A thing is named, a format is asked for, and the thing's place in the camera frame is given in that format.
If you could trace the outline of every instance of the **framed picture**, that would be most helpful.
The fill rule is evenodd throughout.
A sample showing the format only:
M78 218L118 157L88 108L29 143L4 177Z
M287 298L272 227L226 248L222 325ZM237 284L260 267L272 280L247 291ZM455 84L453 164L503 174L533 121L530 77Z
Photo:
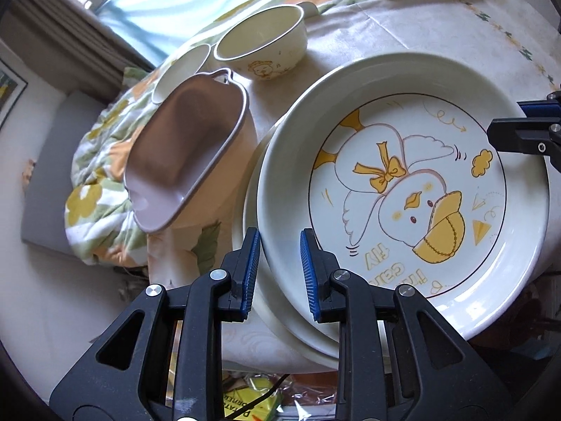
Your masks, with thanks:
M0 60L0 128L25 87L27 82Z

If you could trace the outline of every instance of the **white tablecloth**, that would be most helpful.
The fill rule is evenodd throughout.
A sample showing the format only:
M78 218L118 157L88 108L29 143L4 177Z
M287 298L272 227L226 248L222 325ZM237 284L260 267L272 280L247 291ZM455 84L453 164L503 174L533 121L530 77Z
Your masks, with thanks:
M412 49L460 60L515 101L545 99L561 82L559 35L523 0L370 0L332 8L306 25L307 55L292 72L269 82L237 77L249 92L260 137L322 75L350 60L385 52ZM549 161L548 173L549 225L535 274L559 259L561 174ZM227 218L222 226L228 226ZM185 281L174 280L174 265L181 262L173 254L170 230L163 241L168 245L153 249L157 257L151 281L182 285ZM226 367L278 373L326 370L277 339L255 313L242 325L224 323L223 358Z

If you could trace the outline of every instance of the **bowl with cartoon print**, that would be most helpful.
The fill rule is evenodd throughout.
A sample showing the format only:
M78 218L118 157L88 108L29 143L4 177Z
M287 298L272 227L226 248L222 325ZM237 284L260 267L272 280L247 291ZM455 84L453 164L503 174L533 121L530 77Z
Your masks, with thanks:
M269 81L294 68L306 53L304 19L317 8L279 5L259 11L227 31L214 48L216 60L251 80Z
M311 86L271 140L257 198L267 261L300 314L313 321L298 245L311 227L341 267L415 286L467 339L498 318L548 221L542 158L487 140L493 118L521 115L484 76L430 54L357 60Z

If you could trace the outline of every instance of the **duck illustration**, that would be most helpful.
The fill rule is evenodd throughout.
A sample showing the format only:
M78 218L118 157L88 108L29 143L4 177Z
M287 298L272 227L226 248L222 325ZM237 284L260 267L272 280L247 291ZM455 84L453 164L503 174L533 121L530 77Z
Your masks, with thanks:
M364 126L358 109L339 125L355 133L336 154L320 150L313 168L334 163L338 180L349 189L342 220L351 246L358 246L381 201L378 222L388 237L405 243L428 263L453 257L465 234L459 211L462 193L448 192L437 171L416 169L415 164L450 156L454 149L432 136L402 138L385 123Z

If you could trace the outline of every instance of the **bow tie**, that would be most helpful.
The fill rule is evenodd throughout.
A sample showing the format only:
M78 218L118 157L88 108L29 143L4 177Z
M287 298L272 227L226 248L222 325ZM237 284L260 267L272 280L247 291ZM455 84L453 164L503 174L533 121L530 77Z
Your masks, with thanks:
M370 179L370 184L372 188L378 193L383 193L388 187L388 183L392 181L393 178L403 177L407 174L407 171L401 165L399 158L388 155L388 147L386 142L378 142L378 150L380 151L380 158L384 164L384 169L381 168L371 168L369 166L364 166L364 164L357 163L354 165L353 172L357 174L368 174L375 175Z

